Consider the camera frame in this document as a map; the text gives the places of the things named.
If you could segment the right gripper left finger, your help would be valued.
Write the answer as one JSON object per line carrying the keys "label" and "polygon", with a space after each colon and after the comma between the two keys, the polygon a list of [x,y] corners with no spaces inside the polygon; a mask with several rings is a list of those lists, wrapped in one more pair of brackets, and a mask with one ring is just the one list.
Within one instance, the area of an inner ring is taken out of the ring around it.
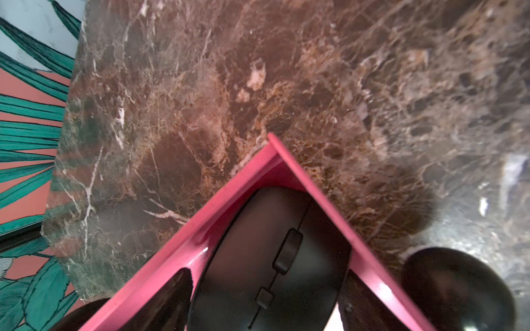
{"label": "right gripper left finger", "polygon": [[185,330],[192,292],[191,271],[182,268],[120,330]]}

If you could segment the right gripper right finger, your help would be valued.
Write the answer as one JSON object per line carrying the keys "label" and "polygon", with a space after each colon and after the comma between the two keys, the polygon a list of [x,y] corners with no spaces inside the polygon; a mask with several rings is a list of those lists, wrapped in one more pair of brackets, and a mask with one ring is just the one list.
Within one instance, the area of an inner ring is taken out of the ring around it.
{"label": "right gripper right finger", "polygon": [[340,291],[338,309],[345,330],[408,331],[351,270],[348,271]]}

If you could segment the pink drawer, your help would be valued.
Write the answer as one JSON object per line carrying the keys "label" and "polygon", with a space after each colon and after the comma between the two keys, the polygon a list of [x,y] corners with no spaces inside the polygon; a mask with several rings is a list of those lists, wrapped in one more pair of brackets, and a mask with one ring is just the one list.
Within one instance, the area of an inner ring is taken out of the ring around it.
{"label": "pink drawer", "polygon": [[85,324],[133,329],[179,276],[184,330],[324,330],[349,273],[410,330],[432,325],[275,136]]}

